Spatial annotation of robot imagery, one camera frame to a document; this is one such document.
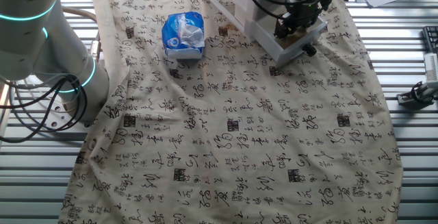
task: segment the teal light ring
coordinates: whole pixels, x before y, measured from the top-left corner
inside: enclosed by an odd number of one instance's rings
[[[49,35],[47,34],[47,30],[46,30],[46,28],[42,28],[42,32],[44,32],[44,34],[46,35],[46,39],[49,37]]]
[[[46,12],[43,12],[42,14],[39,14],[39,15],[36,15],[36,16],[32,16],[32,17],[28,17],[28,18],[15,18],[15,17],[5,16],[5,15],[0,14],[0,18],[6,19],[6,20],[10,20],[10,21],[29,21],[29,20],[32,20],[32,19],[35,19],[35,18],[40,18],[40,17],[46,15],[47,12],[50,12],[50,10],[52,10],[52,8],[53,8],[53,6],[55,6],[55,4],[56,4],[56,1]]]
[[[91,80],[91,78],[93,77],[93,75],[94,75],[94,72],[95,72],[95,70],[96,70],[96,61],[95,60],[92,60],[93,61],[93,71],[91,72],[91,75],[90,75],[90,77],[87,79],[87,81],[85,81],[83,84],[82,84],[82,87],[84,87],[90,80]],[[70,92],[73,92],[73,91],[75,91],[75,89],[71,89],[71,90],[60,90],[60,93],[70,93]]]

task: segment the metal grating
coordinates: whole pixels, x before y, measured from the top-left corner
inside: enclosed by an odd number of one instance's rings
[[[94,12],[92,0],[61,2]],[[410,112],[396,101],[396,94],[425,80],[421,29],[426,25],[438,26],[438,0],[401,0],[373,8],[372,12],[366,4],[355,0],[350,0],[347,6],[370,52],[400,147],[404,177],[398,224],[438,223],[438,105]],[[89,47],[97,25],[79,16],[66,17]],[[31,98],[28,93],[22,95]],[[33,115],[42,118],[44,108],[32,107]],[[62,123],[62,115],[51,115],[48,124],[56,121]],[[18,145],[1,145],[0,223],[57,223],[70,172],[86,132],[85,127],[76,126],[55,136],[37,135]],[[15,117],[10,117],[5,130],[7,137],[28,133]]]

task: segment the calligraphy print fabric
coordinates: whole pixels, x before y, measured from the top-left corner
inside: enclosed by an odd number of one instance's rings
[[[400,154],[342,0],[317,55],[283,69],[209,0],[94,4],[111,94],[59,224],[395,223]],[[162,48],[167,16],[187,11],[205,20],[199,62]]]

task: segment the cable bundle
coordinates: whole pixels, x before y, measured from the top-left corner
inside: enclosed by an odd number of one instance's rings
[[[55,77],[52,77],[51,79],[49,79],[47,82],[54,80],[55,78],[59,77],[60,75],[56,75]],[[69,74],[61,74],[62,78],[61,80],[59,80],[48,92],[44,93],[42,96],[38,97],[37,99],[34,99],[33,101],[30,101],[28,103],[23,103],[21,96],[20,96],[20,92],[18,91],[19,89],[25,89],[25,90],[33,90],[36,88],[39,88],[41,86],[44,86],[45,84],[47,84],[47,82],[42,83],[42,84],[38,84],[32,87],[29,87],[26,85],[26,87],[22,87],[22,86],[18,86],[16,84],[12,84],[10,82],[7,81],[3,81],[5,84],[9,85],[10,88],[10,97],[12,99],[12,97],[14,96],[14,88],[16,90],[16,96],[18,99],[18,102],[20,103],[19,105],[0,105],[0,108],[7,108],[7,109],[11,109],[12,112],[14,113],[15,117],[20,121],[20,123],[22,125],[24,125],[25,127],[27,127],[28,129],[30,129],[32,131],[32,133],[28,136],[26,136],[25,138],[20,138],[20,139],[9,139],[9,138],[5,138],[3,136],[0,136],[0,140],[4,141],[4,142],[10,142],[10,143],[19,143],[19,142],[24,142],[26,140],[29,140],[30,138],[34,137],[38,132],[59,132],[59,131],[64,131],[66,129],[71,128],[72,126],[76,125],[81,118],[84,116],[85,111],[86,111],[86,107],[88,104],[88,100],[87,100],[87,95],[85,90],[83,89],[82,85],[79,83],[79,80],[77,79],[76,76],[74,75],[69,75]],[[77,101],[77,107],[75,108],[75,113],[74,115],[71,117],[71,119],[64,124],[63,126],[57,128],[57,129],[53,129],[50,127],[47,127],[45,125],[45,122],[47,121],[47,118],[49,116],[49,113],[51,111],[51,108],[53,106],[53,103],[55,102],[55,98],[57,97],[57,95],[59,94],[59,91],[61,90],[62,86],[66,83],[69,82],[72,87],[75,90],[75,97],[74,99],[76,99]],[[53,96],[50,100],[49,105],[47,106],[47,111],[44,115],[44,117],[42,118],[41,122],[38,122],[27,110],[26,107],[33,105],[35,103],[38,103],[39,101],[43,100],[44,98],[48,97],[51,93],[53,93]],[[79,107],[83,107],[81,114],[79,114]],[[33,128],[31,126],[29,126],[28,124],[26,124],[22,118],[17,114],[16,110],[17,108],[21,108],[23,109],[24,113],[33,121],[35,122],[35,124],[37,124],[37,128]]]

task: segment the plastic packaging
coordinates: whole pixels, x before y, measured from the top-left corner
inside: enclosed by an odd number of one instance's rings
[[[202,15],[197,12],[169,15],[162,28],[162,38],[169,58],[200,60],[205,46]]]

